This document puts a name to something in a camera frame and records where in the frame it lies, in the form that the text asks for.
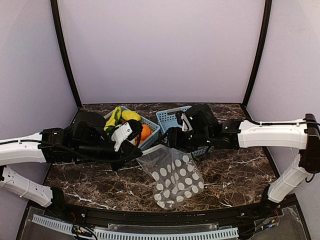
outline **white vent grille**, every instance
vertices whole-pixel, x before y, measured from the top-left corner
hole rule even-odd
[[[32,222],[64,234],[72,235],[72,224],[70,223],[52,220],[36,214],[33,215]],[[99,240],[227,240],[239,236],[237,227],[184,234],[137,234],[101,229],[94,229],[93,232]]]

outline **marble table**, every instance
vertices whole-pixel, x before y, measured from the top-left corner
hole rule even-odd
[[[188,103],[121,104],[157,123],[156,112]],[[87,104],[80,111],[106,115],[119,104]],[[219,121],[244,119],[239,104],[209,104]],[[242,206],[260,201],[275,174],[261,147],[213,149],[196,163],[204,178],[204,191],[188,199],[176,212]],[[162,212],[154,200],[154,180],[136,162],[112,172],[107,163],[59,163],[49,170],[45,185],[63,190],[74,205],[120,211]]]

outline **blue basket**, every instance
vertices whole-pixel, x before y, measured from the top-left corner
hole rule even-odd
[[[174,128],[174,127],[182,128],[182,126],[178,124],[176,113],[179,111],[185,112],[189,108],[191,108],[191,106],[176,107],[169,110],[158,111],[156,113],[156,117],[158,119],[158,124],[161,127],[161,133],[164,134],[169,128]],[[208,148],[207,146],[199,147],[198,150],[194,151],[192,154],[194,156],[203,155],[206,153],[207,148]]]
[[[122,111],[124,110],[130,110],[128,108],[126,108],[125,106],[121,106]],[[114,111],[109,112],[107,115],[104,116],[105,119],[108,119],[111,117],[112,113]],[[150,136],[147,137],[146,140],[143,141],[143,143],[141,143],[139,145],[139,148],[144,151],[147,150],[148,148],[150,148],[150,146],[158,140],[159,138],[159,133],[160,133],[160,126],[158,124],[155,124],[154,122],[150,121],[149,119],[146,119],[145,117],[141,116],[141,123],[148,125],[149,128],[152,131],[152,134]]]

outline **plastic bag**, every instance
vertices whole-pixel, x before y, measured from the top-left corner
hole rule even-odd
[[[136,160],[155,179],[154,200],[165,210],[177,208],[204,189],[204,179],[190,153],[157,145]]]

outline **white polka dot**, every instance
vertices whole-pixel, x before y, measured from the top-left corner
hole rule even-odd
[[[176,197],[176,201],[177,201],[178,203],[181,203],[183,200],[184,200],[184,197],[183,197],[183,196],[177,196],[177,197]]]
[[[164,190],[163,196],[164,196],[165,198],[168,198],[168,197],[170,196],[170,191],[169,191],[168,189],[167,189],[167,190]]]
[[[188,157],[187,155],[184,155],[184,156],[182,157],[182,160],[183,160],[185,163],[187,163],[187,162],[189,162],[189,157]]]
[[[159,174],[158,174],[156,171],[154,171],[154,172],[152,173],[152,177],[153,177],[156,181],[158,181],[159,178],[160,178]]]
[[[180,169],[180,175],[185,176],[187,174],[187,171],[184,168]]]
[[[199,188],[204,189],[204,183],[202,181],[199,182]]]
[[[185,192],[184,192],[184,195],[185,195],[185,197],[186,197],[187,199],[189,199],[189,198],[192,197],[192,193],[189,192],[189,191],[185,191]]]
[[[165,187],[169,187],[169,185],[171,184],[170,179],[165,180]]]
[[[164,177],[167,176],[167,170],[165,170],[163,167],[160,168],[160,174]]]
[[[192,165],[190,165],[190,164],[188,164],[188,171],[189,172],[192,172],[193,170],[194,170],[194,166],[192,166]]]
[[[157,183],[156,189],[158,189],[159,191],[162,191],[164,189],[164,186],[161,183]]]
[[[158,204],[161,208],[165,207],[165,202],[164,201],[158,201],[156,204]]]
[[[175,186],[173,189],[172,189],[172,194],[177,194],[178,192],[178,188]]]
[[[192,178],[193,178],[194,180],[198,180],[198,179],[199,179],[199,175],[196,174],[196,173],[194,173],[194,174],[192,174]]]
[[[199,189],[197,188],[197,186],[192,186],[192,191],[197,194],[199,192]]]
[[[160,201],[160,200],[161,200],[161,195],[160,195],[160,193],[155,194],[155,195],[154,195],[154,199],[155,199],[156,201]]]
[[[178,183],[178,189],[179,189],[179,190],[185,189],[185,185],[184,185],[182,182],[179,182],[179,183]]]
[[[180,166],[181,166],[181,161],[180,161],[179,159],[176,159],[176,160],[175,160],[175,165],[176,165],[177,167],[180,167]]]
[[[185,183],[188,184],[188,185],[191,185],[192,184],[192,179],[190,177],[187,177],[185,180]]]

